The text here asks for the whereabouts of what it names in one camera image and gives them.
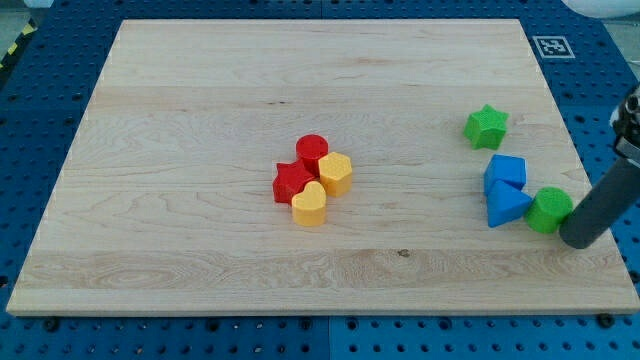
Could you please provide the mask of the robot arm end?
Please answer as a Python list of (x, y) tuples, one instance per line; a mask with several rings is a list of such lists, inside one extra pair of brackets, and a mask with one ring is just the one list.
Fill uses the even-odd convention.
[(639, 166), (639, 85), (633, 86), (611, 113), (614, 151)]

